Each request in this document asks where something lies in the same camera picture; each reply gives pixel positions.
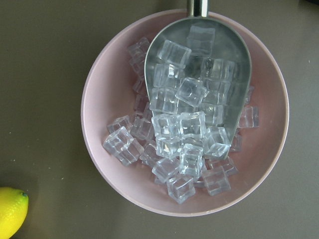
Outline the metal ice scoop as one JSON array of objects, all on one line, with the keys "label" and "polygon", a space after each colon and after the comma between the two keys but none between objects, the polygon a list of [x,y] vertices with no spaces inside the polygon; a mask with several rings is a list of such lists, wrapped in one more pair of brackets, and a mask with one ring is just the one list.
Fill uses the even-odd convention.
[{"label": "metal ice scoop", "polygon": [[233,28],[208,16],[207,1],[190,0],[187,12],[157,34],[146,54],[157,154],[222,158],[245,103],[251,57]]}]

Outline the yellow lemon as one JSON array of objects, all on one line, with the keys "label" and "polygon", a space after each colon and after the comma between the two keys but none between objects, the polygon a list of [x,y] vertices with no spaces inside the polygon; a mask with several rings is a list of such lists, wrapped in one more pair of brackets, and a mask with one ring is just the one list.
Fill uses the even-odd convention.
[{"label": "yellow lemon", "polygon": [[0,188],[0,238],[11,238],[22,226],[28,211],[28,195],[20,189]]}]

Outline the clear ice cubes pile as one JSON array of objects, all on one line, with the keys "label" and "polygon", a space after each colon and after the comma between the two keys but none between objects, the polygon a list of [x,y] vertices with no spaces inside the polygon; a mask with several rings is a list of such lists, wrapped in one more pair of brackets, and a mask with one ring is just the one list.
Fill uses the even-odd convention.
[{"label": "clear ice cubes pile", "polygon": [[226,159],[244,107],[251,57],[243,39],[219,22],[178,22],[155,37],[144,64],[145,115],[115,119],[103,147],[125,166],[146,164],[179,204],[198,187],[229,191],[230,171],[205,164]]}]

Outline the pink bowl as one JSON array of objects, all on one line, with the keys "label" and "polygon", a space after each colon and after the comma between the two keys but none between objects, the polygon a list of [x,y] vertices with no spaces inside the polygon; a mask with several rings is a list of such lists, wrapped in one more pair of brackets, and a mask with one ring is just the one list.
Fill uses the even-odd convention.
[{"label": "pink bowl", "polygon": [[277,62],[247,28],[220,14],[210,12],[209,15],[233,27],[246,42],[252,59],[251,83],[255,87],[251,104],[259,108],[259,126],[242,129],[242,150],[230,155],[238,169],[229,179],[230,191],[210,196],[206,190],[197,189],[194,196],[178,204],[168,196],[166,187],[155,184],[150,168],[141,163],[123,166],[102,147],[108,135],[107,123],[133,110],[135,73],[129,66],[127,47],[143,36],[154,38],[169,23],[184,18],[184,9],[154,13],[119,32],[96,58],[84,86],[82,131],[96,168],[122,197],[158,214],[195,217],[235,205],[266,179],[285,144],[289,100]]}]

